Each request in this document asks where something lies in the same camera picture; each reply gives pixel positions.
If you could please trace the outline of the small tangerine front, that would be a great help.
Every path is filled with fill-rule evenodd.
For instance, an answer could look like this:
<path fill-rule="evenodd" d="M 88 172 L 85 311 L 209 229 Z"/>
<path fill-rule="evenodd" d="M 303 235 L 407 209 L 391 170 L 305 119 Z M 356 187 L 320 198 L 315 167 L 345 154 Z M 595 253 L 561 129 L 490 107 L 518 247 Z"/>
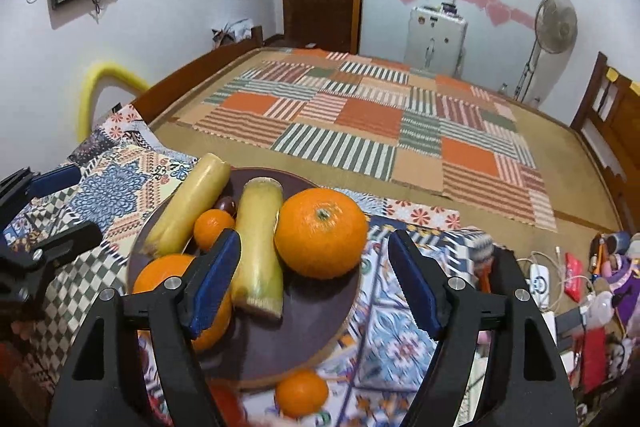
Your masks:
<path fill-rule="evenodd" d="M 196 219 L 193 238 L 198 248 L 206 253 L 225 229 L 233 229 L 234 226 L 235 221 L 230 213 L 221 209 L 209 209 Z"/>

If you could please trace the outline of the white plastic bottle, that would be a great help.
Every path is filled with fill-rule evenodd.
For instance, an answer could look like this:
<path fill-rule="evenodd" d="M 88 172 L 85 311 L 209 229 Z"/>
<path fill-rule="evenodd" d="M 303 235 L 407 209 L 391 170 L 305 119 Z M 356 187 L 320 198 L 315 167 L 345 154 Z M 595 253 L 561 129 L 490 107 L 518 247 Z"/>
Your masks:
<path fill-rule="evenodd" d="M 589 301 L 585 313 L 587 329 L 602 329 L 611 322 L 615 312 L 613 297 L 611 291 L 601 291 Z"/>

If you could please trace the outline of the clothes pile on footboard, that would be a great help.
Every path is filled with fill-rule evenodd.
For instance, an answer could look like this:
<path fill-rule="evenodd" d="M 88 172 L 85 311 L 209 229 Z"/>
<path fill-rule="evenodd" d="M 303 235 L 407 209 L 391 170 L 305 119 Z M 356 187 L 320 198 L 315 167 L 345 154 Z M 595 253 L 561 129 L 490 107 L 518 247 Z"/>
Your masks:
<path fill-rule="evenodd" d="M 212 29 L 213 33 L 213 49 L 221 46 L 235 44 L 242 40 L 252 38 L 252 28 L 254 22 L 251 18 L 242 18 L 235 22 L 226 23 L 221 29 Z"/>

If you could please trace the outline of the striped patchwork bed mat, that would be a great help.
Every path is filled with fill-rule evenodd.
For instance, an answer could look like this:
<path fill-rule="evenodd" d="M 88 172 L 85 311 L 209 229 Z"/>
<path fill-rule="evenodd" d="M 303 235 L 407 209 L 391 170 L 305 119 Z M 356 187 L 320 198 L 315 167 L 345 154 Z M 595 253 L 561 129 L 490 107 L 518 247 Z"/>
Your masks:
<path fill-rule="evenodd" d="M 262 51 L 179 120 L 526 225 L 556 227 L 511 107 L 447 76 L 349 53 Z"/>

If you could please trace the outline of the long yellow sugarcane piece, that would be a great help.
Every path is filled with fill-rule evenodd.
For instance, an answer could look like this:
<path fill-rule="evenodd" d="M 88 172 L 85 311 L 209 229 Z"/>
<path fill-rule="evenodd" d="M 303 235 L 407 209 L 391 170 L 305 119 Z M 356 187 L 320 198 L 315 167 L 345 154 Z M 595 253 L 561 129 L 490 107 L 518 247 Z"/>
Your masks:
<path fill-rule="evenodd" d="M 194 223 L 213 207 L 230 179 L 231 166 L 213 153 L 202 156 L 180 184 L 142 245 L 153 258 L 182 253 Z"/>

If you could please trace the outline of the yellow foam tube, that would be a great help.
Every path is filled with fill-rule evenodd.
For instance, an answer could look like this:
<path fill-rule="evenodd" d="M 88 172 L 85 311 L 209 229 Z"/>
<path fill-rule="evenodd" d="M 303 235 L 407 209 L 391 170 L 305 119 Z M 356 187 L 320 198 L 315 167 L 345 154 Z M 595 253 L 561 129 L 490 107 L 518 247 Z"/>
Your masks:
<path fill-rule="evenodd" d="M 81 143 L 92 132 L 96 104 L 108 84 L 119 84 L 119 89 L 142 94 L 151 85 L 134 72 L 114 62 L 95 62 L 87 69 L 80 88 L 76 118 L 76 139 Z"/>

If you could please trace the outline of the large orange with sticker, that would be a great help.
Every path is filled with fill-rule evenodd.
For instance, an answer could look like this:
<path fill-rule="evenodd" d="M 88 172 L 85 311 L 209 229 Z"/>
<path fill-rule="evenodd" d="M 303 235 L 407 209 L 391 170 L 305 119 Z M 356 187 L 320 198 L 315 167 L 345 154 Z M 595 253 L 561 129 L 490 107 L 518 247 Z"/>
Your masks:
<path fill-rule="evenodd" d="M 307 188 L 280 209 L 274 246 L 302 277 L 332 280 L 360 265 L 368 220 L 350 197 L 330 188 Z"/>

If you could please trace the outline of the wooden bed footboard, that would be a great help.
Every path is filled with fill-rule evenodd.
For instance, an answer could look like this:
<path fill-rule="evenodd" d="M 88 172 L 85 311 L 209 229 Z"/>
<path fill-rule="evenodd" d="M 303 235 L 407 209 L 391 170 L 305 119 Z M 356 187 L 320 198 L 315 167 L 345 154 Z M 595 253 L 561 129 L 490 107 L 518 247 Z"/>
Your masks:
<path fill-rule="evenodd" d="M 162 115 L 166 109 L 183 95 L 198 87 L 209 77 L 217 74 L 232 62 L 264 44 L 262 26 L 250 28 L 250 38 L 227 44 L 200 56 L 176 70 L 148 91 L 139 95 L 131 105 L 147 124 Z"/>

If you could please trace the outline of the small tangerine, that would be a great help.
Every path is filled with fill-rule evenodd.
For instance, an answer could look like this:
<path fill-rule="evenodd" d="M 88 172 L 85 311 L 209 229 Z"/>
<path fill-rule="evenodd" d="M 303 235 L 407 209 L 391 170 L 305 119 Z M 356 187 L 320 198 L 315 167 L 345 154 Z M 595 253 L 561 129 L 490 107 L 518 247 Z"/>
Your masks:
<path fill-rule="evenodd" d="M 274 401 L 280 412 L 289 418 L 317 413 L 329 398 L 329 385 L 310 369 L 298 371 L 277 384 Z"/>
<path fill-rule="evenodd" d="M 225 229 L 233 229 L 234 226 L 235 221 L 230 213 L 221 209 L 209 209 L 196 219 L 193 238 L 198 248 L 206 253 Z"/>

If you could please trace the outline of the wooden bed headboard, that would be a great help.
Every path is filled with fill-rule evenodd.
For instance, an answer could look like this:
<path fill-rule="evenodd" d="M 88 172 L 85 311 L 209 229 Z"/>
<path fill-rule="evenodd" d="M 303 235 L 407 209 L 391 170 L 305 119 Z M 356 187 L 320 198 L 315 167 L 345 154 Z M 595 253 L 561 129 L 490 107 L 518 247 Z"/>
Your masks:
<path fill-rule="evenodd" d="M 596 165 L 624 230 L 639 231 L 639 83 L 600 52 L 570 124 Z"/>

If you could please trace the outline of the patchwork patterned tablecloth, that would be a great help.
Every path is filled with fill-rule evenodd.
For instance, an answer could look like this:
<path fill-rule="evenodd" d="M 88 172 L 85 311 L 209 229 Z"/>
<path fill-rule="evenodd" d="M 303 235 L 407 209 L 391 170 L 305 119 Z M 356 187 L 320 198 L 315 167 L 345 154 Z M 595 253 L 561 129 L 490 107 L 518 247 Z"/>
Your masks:
<path fill-rule="evenodd" d="M 64 268 L 49 286 L 46 316 L 27 340 L 1 346 L 1 384 L 32 421 L 44 421 L 58 374 L 96 293 L 123 288 L 126 264 L 143 223 L 194 166 L 192 156 L 163 147 L 126 106 L 73 151 L 81 182 L 32 200 L 6 227 L 14 251 L 24 253 L 82 220 L 99 223 L 99 247 Z M 457 211 L 355 193 L 370 218 L 360 291 L 340 337 L 317 371 L 329 384 L 322 409 L 307 426 L 396 426 L 425 376 L 436 345 L 414 323 L 387 259 L 387 239 L 406 230 L 422 254 L 452 275 L 473 280 L 491 237 L 461 228 Z"/>

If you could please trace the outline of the white box appliance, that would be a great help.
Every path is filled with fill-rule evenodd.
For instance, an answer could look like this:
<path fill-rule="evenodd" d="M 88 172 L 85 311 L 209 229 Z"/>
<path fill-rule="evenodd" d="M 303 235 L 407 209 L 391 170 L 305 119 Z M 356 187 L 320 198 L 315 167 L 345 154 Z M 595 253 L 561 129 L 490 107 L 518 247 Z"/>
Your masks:
<path fill-rule="evenodd" d="M 452 3 L 416 6 L 410 12 L 404 63 L 434 75 L 462 73 L 468 22 Z"/>

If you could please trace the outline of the purple plush toy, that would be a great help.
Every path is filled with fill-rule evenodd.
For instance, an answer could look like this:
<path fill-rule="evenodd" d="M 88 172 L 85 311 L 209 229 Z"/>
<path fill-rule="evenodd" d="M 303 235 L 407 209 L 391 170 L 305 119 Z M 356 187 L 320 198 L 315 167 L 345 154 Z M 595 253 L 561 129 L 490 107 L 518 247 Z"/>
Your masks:
<path fill-rule="evenodd" d="M 639 259 L 612 254 L 608 263 L 611 274 L 605 280 L 614 295 L 616 311 L 627 320 L 634 313 L 639 299 Z"/>

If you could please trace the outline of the short yellow sugarcane piece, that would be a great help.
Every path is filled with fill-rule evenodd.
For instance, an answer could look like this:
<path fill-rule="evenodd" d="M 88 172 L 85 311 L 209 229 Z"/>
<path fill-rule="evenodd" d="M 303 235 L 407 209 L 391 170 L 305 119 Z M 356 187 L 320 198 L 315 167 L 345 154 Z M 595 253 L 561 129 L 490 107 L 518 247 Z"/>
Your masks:
<path fill-rule="evenodd" d="M 283 272 L 274 233 L 283 202 L 277 180 L 258 176 L 245 183 L 235 219 L 241 254 L 230 289 L 235 308 L 276 322 L 283 311 Z"/>

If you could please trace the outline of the red tomato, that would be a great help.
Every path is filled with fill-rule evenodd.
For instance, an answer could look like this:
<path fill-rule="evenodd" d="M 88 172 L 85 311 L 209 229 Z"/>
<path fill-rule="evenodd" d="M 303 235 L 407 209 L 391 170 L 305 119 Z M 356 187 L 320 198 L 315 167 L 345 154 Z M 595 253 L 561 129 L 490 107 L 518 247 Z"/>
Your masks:
<path fill-rule="evenodd" d="M 236 392 L 228 385 L 218 383 L 218 381 L 209 381 L 207 384 L 226 426 L 247 426 L 246 412 Z"/>

